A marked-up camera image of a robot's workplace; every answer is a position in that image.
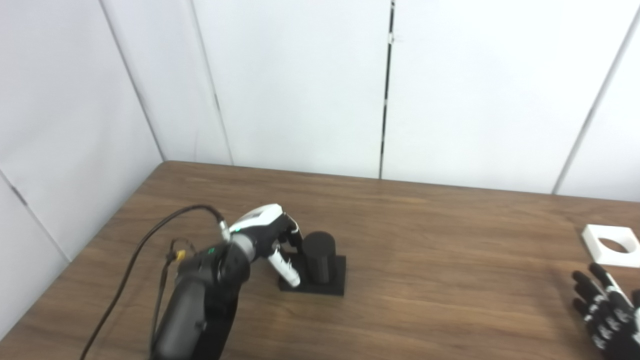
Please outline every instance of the circular hole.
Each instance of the circular hole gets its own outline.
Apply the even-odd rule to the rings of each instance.
[[[602,245],[608,247],[609,249],[613,250],[613,251],[617,251],[617,252],[622,252],[624,254],[628,254],[629,251],[622,245],[620,245],[619,243],[611,240],[611,239],[605,239],[605,238],[599,238],[598,240],[600,240],[600,242],[602,243]]]

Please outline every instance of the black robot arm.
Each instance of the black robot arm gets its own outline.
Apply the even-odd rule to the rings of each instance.
[[[154,336],[151,359],[219,359],[249,274],[250,259],[234,241],[185,259]]]

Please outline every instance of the wooden table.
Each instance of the wooden table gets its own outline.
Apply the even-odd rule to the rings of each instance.
[[[280,292],[275,271],[254,263],[224,359],[599,359],[570,304],[570,274],[590,262],[579,233],[589,223],[640,230],[631,202],[167,162],[0,342],[0,359],[76,359],[135,244],[172,211],[212,204],[231,223],[272,202],[303,232],[336,237],[346,294]],[[219,241],[204,212],[160,230],[89,359],[145,358],[176,236]],[[640,287],[640,270],[609,270]]]

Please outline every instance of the yellow connector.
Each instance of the yellow connector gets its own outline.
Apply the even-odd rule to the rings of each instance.
[[[175,252],[175,260],[176,261],[181,261],[186,256],[187,256],[187,251],[186,250],[178,250],[178,251]]]

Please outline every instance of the black square base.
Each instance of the black square base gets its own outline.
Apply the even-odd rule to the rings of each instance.
[[[291,265],[300,274],[300,285],[292,288],[282,277],[278,280],[278,287],[281,291],[291,291],[296,293],[313,293],[322,295],[344,296],[344,280],[347,274],[347,257],[335,257],[335,277],[328,284],[314,284],[307,271],[305,256],[297,253],[287,253],[291,259]]]

